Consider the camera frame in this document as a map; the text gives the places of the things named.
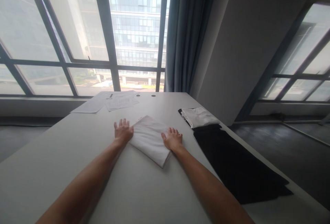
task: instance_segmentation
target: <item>table surface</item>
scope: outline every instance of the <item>table surface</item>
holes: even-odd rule
[[[215,171],[178,113],[201,105],[186,93],[141,93],[139,104],[96,114],[71,113],[0,164],[0,223],[35,223],[71,180],[114,139],[113,123],[149,115],[183,134],[187,150]],[[243,207],[256,223],[328,223],[330,212],[222,124],[234,139],[289,180],[294,193]],[[210,223],[183,168],[171,156],[164,169],[127,145],[90,223]]]

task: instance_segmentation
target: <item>window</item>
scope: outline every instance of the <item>window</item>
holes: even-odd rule
[[[0,0],[0,95],[163,91],[170,0]]]
[[[260,101],[330,101],[330,0],[304,17]]]
[[[24,94],[6,65],[0,64],[0,91],[3,94]]]

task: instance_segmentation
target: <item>curtain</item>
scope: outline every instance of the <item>curtain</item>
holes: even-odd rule
[[[165,92],[189,93],[213,0],[170,0]]]

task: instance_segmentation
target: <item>folded white t-shirt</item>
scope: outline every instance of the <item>folded white t-shirt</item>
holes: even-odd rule
[[[182,108],[181,110],[181,115],[187,120],[191,128],[198,128],[220,123],[217,118],[215,118],[211,113],[202,107],[196,109]]]
[[[163,168],[171,154],[171,151],[165,147],[161,136],[162,132],[167,134],[168,126],[157,122],[150,116],[144,116],[133,126],[134,135],[130,144]]]

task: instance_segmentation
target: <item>black cloth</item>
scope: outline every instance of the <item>black cloth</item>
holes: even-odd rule
[[[194,128],[194,137],[219,178],[240,204],[293,194],[285,187],[289,183],[285,178],[220,128],[218,124]]]

